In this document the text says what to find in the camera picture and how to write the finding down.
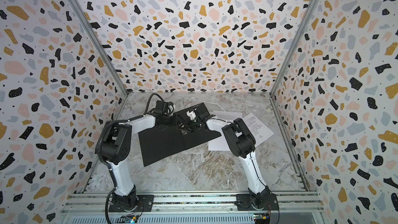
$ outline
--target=side wall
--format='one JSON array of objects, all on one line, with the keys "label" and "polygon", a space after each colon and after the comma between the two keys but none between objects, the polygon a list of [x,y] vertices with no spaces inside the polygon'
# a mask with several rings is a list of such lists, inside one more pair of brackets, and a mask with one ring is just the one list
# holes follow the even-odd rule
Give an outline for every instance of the side wall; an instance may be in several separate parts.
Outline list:
[{"label": "side wall", "polygon": [[398,223],[397,0],[319,0],[275,100],[331,223]]},{"label": "side wall", "polygon": [[56,223],[122,95],[66,0],[2,0],[0,222]]},{"label": "side wall", "polygon": [[129,91],[268,91],[310,0],[78,0]]}]

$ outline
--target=metal corner post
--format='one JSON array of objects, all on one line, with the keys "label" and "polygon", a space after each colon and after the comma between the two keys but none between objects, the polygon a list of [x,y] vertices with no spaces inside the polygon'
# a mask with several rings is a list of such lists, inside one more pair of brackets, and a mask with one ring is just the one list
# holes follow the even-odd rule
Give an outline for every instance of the metal corner post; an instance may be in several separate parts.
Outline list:
[{"label": "metal corner post", "polygon": [[82,8],[80,7],[80,4],[77,2],[77,0],[67,0],[68,4],[72,8],[73,12],[76,14],[76,17],[78,18],[79,22],[81,23],[84,31],[88,35],[89,39],[93,43],[94,47],[98,50],[100,56],[102,57],[103,62],[106,64],[106,67],[115,80],[116,85],[119,87],[120,91],[122,92],[124,98],[127,97],[128,92],[126,88],[123,85],[122,80],[120,79],[119,75],[117,74],[115,68],[112,65],[112,62],[108,59],[108,55],[105,52],[104,48],[102,47],[100,41],[98,40],[96,34],[94,33],[93,29],[91,28],[90,23],[88,22],[87,18],[84,15],[84,12]]},{"label": "metal corner post", "polygon": [[311,16],[315,11],[316,6],[318,5],[318,1],[319,0],[311,0],[308,5],[308,9],[304,14],[304,17],[300,23],[300,26],[298,27],[295,37],[293,38],[292,46],[290,47],[289,51],[287,52],[286,59],[283,61],[282,67],[278,73],[278,76],[276,77],[274,85],[272,86],[272,89],[270,92],[271,97],[273,95],[275,95],[278,85],[283,78],[283,74],[287,70],[287,68],[293,58],[293,55],[296,52],[297,46],[300,43],[301,37],[303,36],[305,29],[306,29],[308,23],[310,22]]}]

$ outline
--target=robotic arm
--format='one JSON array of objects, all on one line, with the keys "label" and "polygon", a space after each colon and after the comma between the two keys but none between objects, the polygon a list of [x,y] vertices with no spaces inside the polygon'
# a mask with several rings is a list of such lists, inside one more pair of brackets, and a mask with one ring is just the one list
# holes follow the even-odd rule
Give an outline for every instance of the robotic arm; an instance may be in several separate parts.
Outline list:
[{"label": "robotic arm", "polygon": [[108,121],[96,146],[99,161],[104,163],[111,175],[114,189],[108,194],[106,202],[106,219],[108,201],[112,196],[112,205],[118,209],[131,211],[138,206],[134,183],[131,181],[126,158],[130,152],[131,136],[157,125],[178,127],[182,135],[216,131],[227,142],[231,152],[239,157],[249,184],[252,207],[262,210],[267,205],[271,192],[263,180],[256,161],[256,140],[241,118],[233,122],[214,119],[203,103],[173,114],[173,103],[157,101],[156,108],[143,115],[122,121]]}]

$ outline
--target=white paper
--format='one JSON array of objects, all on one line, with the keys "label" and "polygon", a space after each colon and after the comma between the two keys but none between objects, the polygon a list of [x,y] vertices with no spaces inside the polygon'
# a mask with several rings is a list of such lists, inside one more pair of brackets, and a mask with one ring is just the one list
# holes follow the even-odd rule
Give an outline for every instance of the white paper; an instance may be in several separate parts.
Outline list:
[{"label": "white paper", "polygon": [[256,116],[254,116],[253,113],[245,116],[243,121],[256,139],[255,147],[259,146],[262,142],[266,141],[273,135],[273,132]]},{"label": "white paper", "polygon": [[[219,118],[224,121],[234,121],[237,118],[242,118],[241,112],[223,112],[223,111],[213,111],[210,114],[216,115],[213,118]],[[225,138],[218,137],[209,141],[209,151],[229,151],[229,146],[226,143]]]},{"label": "white paper", "polygon": [[[242,118],[241,112],[214,111],[210,114],[214,114],[217,116],[217,118],[225,121],[233,121],[236,118]],[[242,119],[256,139],[255,147],[259,146],[262,142],[266,141],[269,137],[273,135],[273,132],[256,116],[254,116],[253,113],[250,113]],[[228,144],[226,143],[226,140],[218,137],[209,141],[209,151],[230,151],[230,149],[228,147]]]}]

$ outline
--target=back wall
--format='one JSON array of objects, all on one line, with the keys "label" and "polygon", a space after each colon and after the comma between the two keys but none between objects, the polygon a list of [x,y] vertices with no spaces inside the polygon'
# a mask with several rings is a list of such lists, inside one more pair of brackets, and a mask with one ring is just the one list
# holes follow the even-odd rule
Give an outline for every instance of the back wall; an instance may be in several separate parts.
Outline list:
[{"label": "back wall", "polygon": [[128,91],[271,89],[310,0],[78,0]]}]

